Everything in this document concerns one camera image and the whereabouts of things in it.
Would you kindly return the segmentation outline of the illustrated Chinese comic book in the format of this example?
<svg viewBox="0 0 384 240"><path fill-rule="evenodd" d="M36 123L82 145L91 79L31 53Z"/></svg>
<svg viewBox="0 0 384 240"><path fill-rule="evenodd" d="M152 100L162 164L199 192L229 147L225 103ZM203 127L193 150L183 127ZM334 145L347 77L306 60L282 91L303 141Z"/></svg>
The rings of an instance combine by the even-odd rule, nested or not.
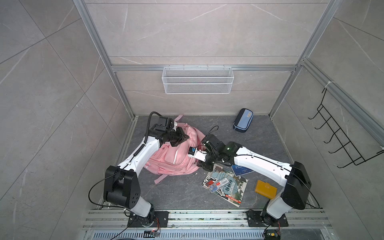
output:
<svg viewBox="0 0 384 240"><path fill-rule="evenodd" d="M223 178L227 178L230 182L217 192L211 193L209 185ZM233 172L225 169L223 166L215 164L214 170L209 172L203 180L202 187L211 194L217 195L227 202L239 207L242 203L243 196L247 187L248 180L239 176L236 177Z"/></svg>

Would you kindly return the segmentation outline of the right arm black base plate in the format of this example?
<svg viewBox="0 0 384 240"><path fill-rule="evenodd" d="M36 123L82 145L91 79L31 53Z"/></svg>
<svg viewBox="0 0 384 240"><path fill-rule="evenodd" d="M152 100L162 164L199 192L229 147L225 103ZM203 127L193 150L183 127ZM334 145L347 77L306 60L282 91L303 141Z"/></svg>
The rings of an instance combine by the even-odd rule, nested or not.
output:
<svg viewBox="0 0 384 240"><path fill-rule="evenodd" d="M246 211L246 219L249 227L288 227L288 221L285 215L279 219L275 219L268 215L265 211Z"/></svg>

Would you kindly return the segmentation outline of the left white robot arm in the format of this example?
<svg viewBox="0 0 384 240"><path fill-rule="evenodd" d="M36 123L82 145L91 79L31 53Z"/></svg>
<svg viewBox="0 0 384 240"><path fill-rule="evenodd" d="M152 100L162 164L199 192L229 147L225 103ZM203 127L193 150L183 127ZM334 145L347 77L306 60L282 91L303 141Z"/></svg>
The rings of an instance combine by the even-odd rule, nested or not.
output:
<svg viewBox="0 0 384 240"><path fill-rule="evenodd" d="M125 208L142 218L153 215L153 206L141 197L138 177L150 157L169 143L176 147L187 141L189 136L175 120L152 112L148 118L145 136L135 151L117 166L110 166L105 172L104 200Z"/></svg>

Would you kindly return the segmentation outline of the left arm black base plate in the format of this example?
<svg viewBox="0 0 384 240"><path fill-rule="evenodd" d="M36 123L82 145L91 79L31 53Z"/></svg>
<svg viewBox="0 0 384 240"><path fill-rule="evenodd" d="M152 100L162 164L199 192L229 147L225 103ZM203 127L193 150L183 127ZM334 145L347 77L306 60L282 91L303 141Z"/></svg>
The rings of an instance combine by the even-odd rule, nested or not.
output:
<svg viewBox="0 0 384 240"><path fill-rule="evenodd" d="M165 228L168 225L169 212L167 211L155 211L150 212L147 217L140 217L138 215L130 216L128 221L129 228Z"/></svg>

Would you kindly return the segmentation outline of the blue Little Prince book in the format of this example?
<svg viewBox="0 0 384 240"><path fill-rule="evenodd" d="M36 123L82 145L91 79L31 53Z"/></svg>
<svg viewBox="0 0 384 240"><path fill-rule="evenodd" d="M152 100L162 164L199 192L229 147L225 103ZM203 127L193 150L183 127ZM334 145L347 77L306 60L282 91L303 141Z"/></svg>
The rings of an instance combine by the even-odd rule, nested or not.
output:
<svg viewBox="0 0 384 240"><path fill-rule="evenodd" d="M253 172L253 170L251 170L251 169L248 169L248 168L243 167L243 166L238 166L238 165L232 165L231 169L232 169L232 171L236 177L243 176L243 175L246 175L248 173Z"/></svg>

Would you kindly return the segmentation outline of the pink student backpack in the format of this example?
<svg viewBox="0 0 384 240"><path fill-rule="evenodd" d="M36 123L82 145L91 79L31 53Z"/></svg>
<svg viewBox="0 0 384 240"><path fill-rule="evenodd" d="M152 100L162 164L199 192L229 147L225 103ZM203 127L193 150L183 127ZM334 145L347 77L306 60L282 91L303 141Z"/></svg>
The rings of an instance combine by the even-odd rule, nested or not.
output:
<svg viewBox="0 0 384 240"><path fill-rule="evenodd" d="M155 180L156 185L167 176L189 175L199 169L198 160L189 157L188 150L190 147L201 150L205 135L187 123L180 123L182 117L183 115L176 117L176 123L190 138L176 147L172 147L170 143L163 144L144 166L147 171L160 176Z"/></svg>

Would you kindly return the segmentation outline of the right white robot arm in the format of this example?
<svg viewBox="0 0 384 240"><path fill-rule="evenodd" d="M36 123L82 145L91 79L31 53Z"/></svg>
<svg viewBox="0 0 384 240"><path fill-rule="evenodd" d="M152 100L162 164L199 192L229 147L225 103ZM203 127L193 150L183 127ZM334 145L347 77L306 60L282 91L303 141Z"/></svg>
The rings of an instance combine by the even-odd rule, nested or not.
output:
<svg viewBox="0 0 384 240"><path fill-rule="evenodd" d="M312 183L303 164L283 163L259 155L241 144L224 144L215 135L203 140L203 149L190 147L188 154L199 160L206 171L211 172L214 164L230 164L248 168L275 181L283 190L264 207L261 217L264 222L276 222L291 209L303 210L307 205Z"/></svg>

